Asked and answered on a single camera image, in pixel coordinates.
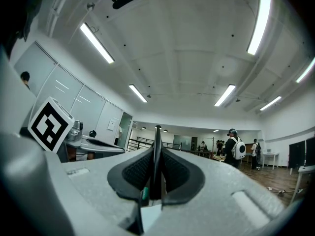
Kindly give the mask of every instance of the fluorescent ceiling light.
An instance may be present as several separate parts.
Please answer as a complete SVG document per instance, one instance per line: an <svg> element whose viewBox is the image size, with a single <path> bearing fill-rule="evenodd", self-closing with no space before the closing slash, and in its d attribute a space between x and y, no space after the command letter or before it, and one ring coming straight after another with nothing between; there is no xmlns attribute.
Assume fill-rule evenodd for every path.
<svg viewBox="0 0 315 236"><path fill-rule="evenodd" d="M56 80L60 85L64 86L66 89L69 89L67 88L64 84L60 83L58 80Z"/></svg>
<svg viewBox="0 0 315 236"><path fill-rule="evenodd" d="M252 35L250 46L247 49L249 54L255 55L259 44L261 42L262 36L265 32L269 11L270 11L271 0L260 0L259 2L259 12L256 20L255 30Z"/></svg>
<svg viewBox="0 0 315 236"><path fill-rule="evenodd" d="M296 80L296 83L300 83L301 80L303 80L303 78L309 73L309 71L314 67L315 64L315 57L312 60L312 62L309 64L309 66L306 68L306 70L304 71L304 73L301 74L301 76Z"/></svg>
<svg viewBox="0 0 315 236"><path fill-rule="evenodd" d="M59 89L61 92L64 92L64 91L62 91L60 88L58 88L58 87L55 87L55 88L57 88L57 89Z"/></svg>
<svg viewBox="0 0 315 236"><path fill-rule="evenodd" d="M76 99L76 98L73 98L73 99L77 100L78 102L81 102L81 103L83 103L82 101L80 101L80 100L78 100L78 99Z"/></svg>
<svg viewBox="0 0 315 236"><path fill-rule="evenodd" d="M90 102L89 100L87 100L86 98L83 98L82 96L80 96L82 99L84 99L84 100L86 100L86 101L88 101L88 102Z"/></svg>
<svg viewBox="0 0 315 236"><path fill-rule="evenodd" d="M263 108L261 108L260 110L263 111L266 108L269 108L271 105L275 104L278 100L281 99L281 96L278 96L276 99L274 99L272 102L268 103L266 106L264 106Z"/></svg>
<svg viewBox="0 0 315 236"><path fill-rule="evenodd" d="M92 42L95 48L102 54L102 56L107 60L108 63L113 63L114 59L107 52L105 47L100 43L100 41L96 38L95 34L91 31L90 27L84 23L80 27L81 31L85 34L85 36Z"/></svg>
<svg viewBox="0 0 315 236"><path fill-rule="evenodd" d="M232 93L232 91L236 88L235 85L229 84L224 94L221 96L221 98L216 102L215 106L218 107L225 101L225 99Z"/></svg>
<svg viewBox="0 0 315 236"><path fill-rule="evenodd" d="M143 102L148 102L133 84L129 85L129 87Z"/></svg>

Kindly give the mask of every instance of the ceiling beam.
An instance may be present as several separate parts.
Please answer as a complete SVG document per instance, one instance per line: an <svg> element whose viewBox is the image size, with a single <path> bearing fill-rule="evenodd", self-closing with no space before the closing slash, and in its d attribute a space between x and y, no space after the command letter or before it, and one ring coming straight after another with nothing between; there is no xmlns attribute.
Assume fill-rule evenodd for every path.
<svg viewBox="0 0 315 236"><path fill-rule="evenodd" d="M178 94L179 65L174 50L174 35L172 32L169 17L167 15L167 10L165 8L165 3L161 0L149 0L149 5L151 8L153 19L155 21L155 25L157 26L159 32L159 38L164 49L166 66L168 68L172 90L174 94Z"/></svg>
<svg viewBox="0 0 315 236"><path fill-rule="evenodd" d="M122 47L117 45L117 42L119 42L118 40L120 39L120 35L116 31L116 29L114 29L111 25L107 23L101 22L92 11L89 12L89 16L92 21L99 27L99 30L102 33L102 39L107 43L108 46L110 46L110 48L115 53L115 57L122 62L122 64L126 67L127 71L132 76L131 81L133 81L135 86L142 93L150 93L146 86L149 85L146 78L144 78L141 73L136 74L135 71L138 70L138 68L135 67L131 62L129 62L130 59L127 57L126 51Z"/></svg>
<svg viewBox="0 0 315 236"><path fill-rule="evenodd" d="M217 81L220 74L220 69L223 65L222 61L227 55L228 47L234 32L235 22L235 0L220 0L219 1L220 18L217 22L217 39L215 42L214 58L212 64L209 64L208 82L203 92L206 93L209 87L212 87Z"/></svg>
<svg viewBox="0 0 315 236"><path fill-rule="evenodd" d="M278 95L281 95L282 97L282 92L286 94L288 90L291 90L290 85L292 84L292 81L294 81L294 79L297 78L298 74L301 73L301 69L310 62L311 60L309 59L307 53L302 48L302 45L300 45L290 62L290 67L285 70L281 79L276 80L272 87L269 87L267 90L265 90L265 92L260 95L260 99L268 102L276 98ZM260 105L261 104L257 104L257 102L252 102L247 105L244 110L246 112L249 112L250 110L259 107Z"/></svg>
<svg viewBox="0 0 315 236"><path fill-rule="evenodd" d="M277 10L274 14L277 14L278 17L274 18L269 16L267 28L263 37L265 40L262 39L262 42L260 43L261 51L259 51L258 48L258 60L252 69L250 69L249 73L244 74L231 96L240 96L249 87L253 80L256 79L263 69L265 69L269 58L276 47L284 27L282 22L284 22L284 18L287 16L287 10L285 9L285 5L277 0L273 0L273 8ZM224 107L228 107L232 102L233 97L228 97L223 105Z"/></svg>

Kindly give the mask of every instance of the white device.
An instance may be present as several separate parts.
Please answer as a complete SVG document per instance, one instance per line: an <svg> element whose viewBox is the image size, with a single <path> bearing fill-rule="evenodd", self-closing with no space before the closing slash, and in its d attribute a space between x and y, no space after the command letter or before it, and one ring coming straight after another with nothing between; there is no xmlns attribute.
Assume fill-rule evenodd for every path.
<svg viewBox="0 0 315 236"><path fill-rule="evenodd" d="M240 160L246 156L246 147L245 144L241 141L241 138L238 137L238 140L234 137L231 137L236 143L232 149L232 155L236 160Z"/></svg>
<svg viewBox="0 0 315 236"><path fill-rule="evenodd" d="M73 116L57 100L48 97L32 118L28 130L46 151L57 153L73 125Z"/></svg>

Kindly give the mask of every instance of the white box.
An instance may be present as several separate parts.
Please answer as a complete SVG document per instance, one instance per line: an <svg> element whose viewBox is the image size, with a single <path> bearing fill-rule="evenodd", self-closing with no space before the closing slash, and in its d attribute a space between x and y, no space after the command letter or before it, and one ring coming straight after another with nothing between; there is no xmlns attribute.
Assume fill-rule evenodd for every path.
<svg viewBox="0 0 315 236"><path fill-rule="evenodd" d="M57 100L48 97L33 116L28 130L46 151L57 153L73 125L73 116Z"/></svg>

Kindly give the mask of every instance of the black railing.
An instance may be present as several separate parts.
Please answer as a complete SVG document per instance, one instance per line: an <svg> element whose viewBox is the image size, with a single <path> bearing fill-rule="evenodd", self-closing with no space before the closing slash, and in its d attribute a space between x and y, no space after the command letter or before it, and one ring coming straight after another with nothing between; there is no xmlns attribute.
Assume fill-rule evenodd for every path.
<svg viewBox="0 0 315 236"><path fill-rule="evenodd" d="M135 139L129 139L127 151L133 151L140 148L150 148L153 144L154 140L151 139L145 139L142 137L137 137L137 140ZM172 149L179 149L179 144L172 144L172 143L163 143L164 148L172 148Z"/></svg>

